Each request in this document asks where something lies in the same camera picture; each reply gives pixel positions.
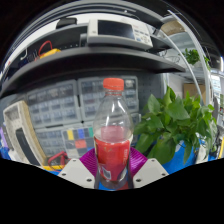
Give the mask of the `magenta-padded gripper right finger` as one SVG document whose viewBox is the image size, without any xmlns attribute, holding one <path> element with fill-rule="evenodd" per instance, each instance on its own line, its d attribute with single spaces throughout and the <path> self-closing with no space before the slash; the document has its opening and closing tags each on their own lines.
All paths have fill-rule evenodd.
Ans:
<svg viewBox="0 0 224 224">
<path fill-rule="evenodd" d="M 130 149 L 128 170 L 130 189 L 141 188 L 166 176 L 168 172 L 155 158 L 147 159 L 138 150 Z"/>
</svg>

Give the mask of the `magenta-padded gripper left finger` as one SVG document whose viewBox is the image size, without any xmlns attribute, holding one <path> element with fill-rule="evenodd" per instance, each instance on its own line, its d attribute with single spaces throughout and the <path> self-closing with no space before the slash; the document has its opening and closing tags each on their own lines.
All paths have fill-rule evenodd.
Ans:
<svg viewBox="0 0 224 224">
<path fill-rule="evenodd" d="M 71 159 L 59 177 L 84 188 L 97 189 L 99 176 L 95 149 L 89 150 L 80 159 Z"/>
</svg>

